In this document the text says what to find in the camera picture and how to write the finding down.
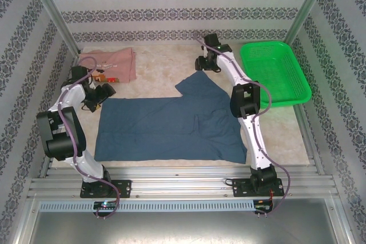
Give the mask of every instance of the black mounting plate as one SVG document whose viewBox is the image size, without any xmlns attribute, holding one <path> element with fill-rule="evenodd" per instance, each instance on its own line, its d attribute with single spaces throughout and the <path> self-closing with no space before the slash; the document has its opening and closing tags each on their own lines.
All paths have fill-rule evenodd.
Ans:
<svg viewBox="0 0 366 244">
<path fill-rule="evenodd" d="M 196 71 L 205 70 L 205 71 L 214 71 L 215 73 L 221 72 L 221 68 L 218 67 L 216 63 L 214 62 L 209 63 L 208 59 L 203 56 L 200 56 L 196 59 L 194 63 L 194 68 Z"/>
<path fill-rule="evenodd" d="M 254 191 L 249 178 L 230 180 L 232 180 L 234 197 L 269 197 L 271 190 L 274 197 L 283 197 L 285 194 L 280 178 L 277 178 L 274 184 L 260 187 L 258 191 Z"/>
<path fill-rule="evenodd" d="M 120 198 L 130 198 L 132 181 L 131 180 L 112 180 L 111 182 L 117 189 L 120 191 Z M 90 193 L 88 191 L 83 191 L 86 188 L 84 187 L 84 181 L 81 185 L 80 197 L 81 198 L 116 198 L 116 191 L 112 191 L 107 196 L 100 196 L 98 194 Z"/>
</svg>

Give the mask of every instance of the green basket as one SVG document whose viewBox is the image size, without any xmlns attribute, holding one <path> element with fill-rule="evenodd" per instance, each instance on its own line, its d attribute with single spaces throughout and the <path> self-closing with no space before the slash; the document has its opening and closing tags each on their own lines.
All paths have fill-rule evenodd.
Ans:
<svg viewBox="0 0 366 244">
<path fill-rule="evenodd" d="M 280 41 L 249 43 L 240 50 L 245 73 L 266 86 L 272 106 L 305 103 L 311 89 L 291 48 Z M 268 106 L 268 95 L 261 89 L 261 107 Z"/>
</svg>

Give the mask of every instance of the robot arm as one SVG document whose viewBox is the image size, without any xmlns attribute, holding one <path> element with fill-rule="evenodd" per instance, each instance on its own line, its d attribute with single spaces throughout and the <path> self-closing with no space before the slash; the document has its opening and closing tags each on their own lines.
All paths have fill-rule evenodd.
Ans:
<svg viewBox="0 0 366 244">
<path fill-rule="evenodd" d="M 266 154 L 266 149 L 265 149 L 265 145 L 264 145 L 264 141 L 263 141 L 263 137 L 262 137 L 262 133 L 261 133 L 261 129 L 260 129 L 260 124 L 259 124 L 259 117 L 256 117 L 254 119 L 254 122 L 255 122 L 254 125 L 252 123 L 253 117 L 259 111 L 259 99 L 260 99 L 259 95 L 258 95 L 258 93 L 260 92 L 259 87 L 253 86 L 251 83 L 243 80 L 243 78 L 245 78 L 245 79 L 250 79 L 250 78 L 243 72 L 241 67 L 238 65 L 233 53 L 231 53 L 230 51 L 227 51 L 227 52 L 224 52 L 224 54 L 226 56 L 228 56 L 231 59 L 231 61 L 227 60 L 222 55 L 219 55 L 217 57 L 217 66 L 228 76 L 232 86 L 234 87 L 232 98 L 234 98 L 234 97 L 239 98 L 239 96 L 241 94 L 243 94 L 244 96 L 247 94 L 248 101 L 250 102 L 250 94 L 253 93 L 254 102 L 250 102 L 250 103 L 253 106 L 256 104 L 258 105 L 258 108 L 255 108 L 255 107 L 252 108 L 253 109 L 252 113 L 254 113 L 254 114 L 246 115 L 246 117 L 238 117 L 238 115 L 241 115 L 240 108 L 237 107 L 237 105 L 235 105 L 233 101 L 231 102 L 230 107 L 231 107 L 232 111 L 233 110 L 235 111 L 235 109 L 237 109 L 235 116 L 238 117 L 238 121 L 239 121 L 241 127 L 244 129 L 245 137 L 246 137 L 246 140 L 248 143 L 248 150 L 250 152 L 252 152 L 252 162 L 250 164 L 252 169 L 255 169 L 255 170 L 258 170 L 258 168 L 265 169 L 270 166 L 271 162 L 263 155 L 263 152 L 262 152 L 262 151 L 264 151 Z M 258 147 L 258 144 L 254 138 L 254 128 L 253 127 L 256 128 L 256 134 L 257 134 L 257 137 L 258 137 L 262 150 L 260 150 L 260 148 Z"/>
<path fill-rule="evenodd" d="M 81 103 L 84 103 L 90 111 L 94 112 L 106 98 L 112 96 L 116 92 L 109 84 L 95 87 L 93 82 L 89 83 L 91 79 L 86 79 L 70 89 L 72 83 L 86 74 L 87 68 L 85 67 L 76 66 L 71 69 L 71 78 L 63 84 L 64 86 L 61 89 L 61 94 L 68 89 L 69 91 L 66 93 L 62 102 L 60 101 L 60 96 L 48 111 L 37 115 L 37 124 L 45 154 L 49 158 L 54 157 L 58 161 L 64 161 L 76 169 L 73 161 L 73 144 L 70 135 L 65 131 L 65 127 L 57 109 L 58 105 L 61 104 L 62 114 L 65 116 L 67 124 L 70 126 L 77 145 L 76 165 L 81 171 L 90 176 L 81 174 L 83 178 L 83 187 L 88 189 L 90 193 L 92 193 L 92 190 L 95 189 L 95 187 L 98 187 L 99 193 L 109 194 L 111 189 L 108 185 L 101 185 L 93 179 L 98 178 L 111 182 L 106 169 L 100 163 L 96 162 L 86 149 L 86 138 L 77 117 L 76 110 L 79 109 Z"/>
<path fill-rule="evenodd" d="M 260 130 L 259 85 L 243 72 L 235 60 L 232 49 L 227 44 L 219 43 L 216 34 L 205 36 L 204 41 L 205 43 L 199 41 L 204 56 L 196 59 L 196 70 L 213 70 L 216 73 L 224 71 L 229 78 L 233 86 L 230 109 L 244 129 L 248 150 L 252 156 L 250 186 L 241 184 L 241 191 L 244 194 L 242 196 L 268 194 L 270 191 L 274 191 L 275 195 L 283 195 L 281 179 L 277 178 L 275 167 L 267 155 Z M 233 180 L 234 185 L 237 182 L 243 183 L 246 179 Z"/>
</svg>

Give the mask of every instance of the pink cloth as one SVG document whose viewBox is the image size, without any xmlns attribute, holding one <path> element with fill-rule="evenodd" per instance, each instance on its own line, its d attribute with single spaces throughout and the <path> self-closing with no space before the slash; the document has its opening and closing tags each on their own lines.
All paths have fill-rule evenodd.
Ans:
<svg viewBox="0 0 366 244">
<path fill-rule="evenodd" d="M 91 51 L 80 54 L 79 58 L 94 57 L 97 60 L 97 69 L 93 73 L 96 81 L 129 83 L 136 79 L 135 55 L 132 48 L 126 48 L 115 53 Z M 86 59 L 80 65 L 91 69 L 94 61 Z"/>
</svg>

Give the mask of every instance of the wall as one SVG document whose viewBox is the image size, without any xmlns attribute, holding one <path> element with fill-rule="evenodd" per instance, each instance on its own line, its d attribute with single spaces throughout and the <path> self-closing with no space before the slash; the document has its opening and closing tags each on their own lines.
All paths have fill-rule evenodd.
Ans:
<svg viewBox="0 0 366 244">
<path fill-rule="evenodd" d="M 0 0 L 0 243 L 9 238 L 43 150 L 35 116 L 59 94 L 73 61 L 40 0 Z"/>
<path fill-rule="evenodd" d="M 312 88 L 305 111 L 356 243 L 366 242 L 366 0 L 317 0 L 292 45 Z"/>
<path fill-rule="evenodd" d="M 54 0 L 80 48 L 284 39 L 304 0 Z"/>
</svg>

